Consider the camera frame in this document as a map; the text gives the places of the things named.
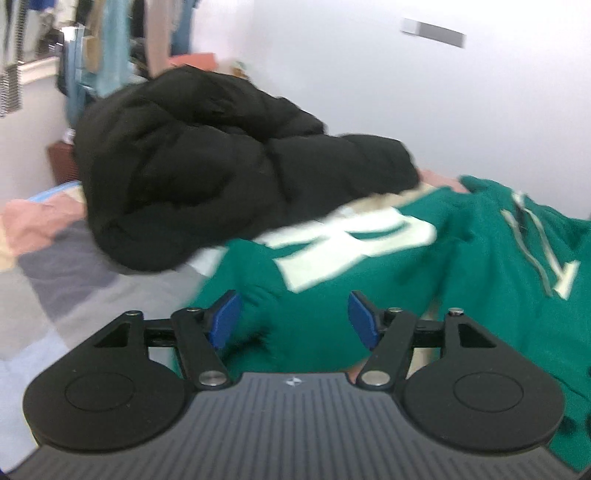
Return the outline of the green hooded sweatshirt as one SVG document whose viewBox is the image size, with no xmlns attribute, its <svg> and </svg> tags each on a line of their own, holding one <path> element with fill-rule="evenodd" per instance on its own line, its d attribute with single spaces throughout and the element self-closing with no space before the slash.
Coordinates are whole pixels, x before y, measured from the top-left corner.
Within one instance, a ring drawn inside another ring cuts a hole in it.
<svg viewBox="0 0 591 480">
<path fill-rule="evenodd" d="M 242 296 L 221 357 L 232 375 L 325 372 L 368 357 L 346 304 L 473 320 L 556 378 L 564 420 L 552 451 L 590 461 L 590 224 L 493 181 L 431 188 L 402 206 L 366 202 L 224 247 L 195 298 Z"/>
</svg>

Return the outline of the patchwork bed sheet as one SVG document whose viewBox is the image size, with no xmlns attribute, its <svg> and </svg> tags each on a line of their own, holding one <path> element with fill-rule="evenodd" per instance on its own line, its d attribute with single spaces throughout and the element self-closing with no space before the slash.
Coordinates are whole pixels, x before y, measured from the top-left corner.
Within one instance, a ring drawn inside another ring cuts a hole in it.
<svg viewBox="0 0 591 480">
<path fill-rule="evenodd" d="M 149 319 L 185 305 L 221 257 L 205 249 L 156 274 L 113 264 L 95 245 L 79 184 L 71 182 L 1 212 L 1 467 L 36 447 L 24 419 L 33 378 L 126 310 Z"/>
</svg>

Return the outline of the black puffer jacket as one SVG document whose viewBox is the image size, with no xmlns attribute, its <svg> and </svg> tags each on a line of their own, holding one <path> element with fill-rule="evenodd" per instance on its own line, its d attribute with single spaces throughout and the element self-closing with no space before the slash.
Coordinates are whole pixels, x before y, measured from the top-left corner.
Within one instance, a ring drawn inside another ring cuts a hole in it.
<svg viewBox="0 0 591 480">
<path fill-rule="evenodd" d="M 329 135 L 286 98 L 190 66 L 89 105 L 73 157 L 96 245 L 140 272 L 420 181 L 400 141 Z"/>
</svg>

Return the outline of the grey wall switch panel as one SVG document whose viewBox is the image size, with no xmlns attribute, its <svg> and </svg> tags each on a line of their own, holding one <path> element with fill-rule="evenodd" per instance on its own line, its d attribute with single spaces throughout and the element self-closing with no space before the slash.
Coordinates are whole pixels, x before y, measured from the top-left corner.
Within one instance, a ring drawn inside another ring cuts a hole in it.
<svg viewBox="0 0 591 480">
<path fill-rule="evenodd" d="M 465 34 L 425 22 L 404 19 L 401 25 L 401 32 L 457 48 L 465 47 Z"/>
</svg>

